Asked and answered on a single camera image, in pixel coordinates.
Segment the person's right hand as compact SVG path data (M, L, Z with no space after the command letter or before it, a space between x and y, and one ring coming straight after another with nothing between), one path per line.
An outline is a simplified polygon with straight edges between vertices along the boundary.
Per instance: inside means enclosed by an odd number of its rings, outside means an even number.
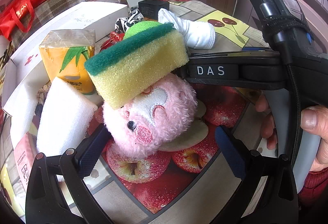
M301 128L313 135L321 137L318 152L312 163L310 171L319 172L327 168L327 108L323 106L312 106L304 109L301 113ZM263 120L261 135L267 139L267 148L272 150L277 144L275 121L269 113Z

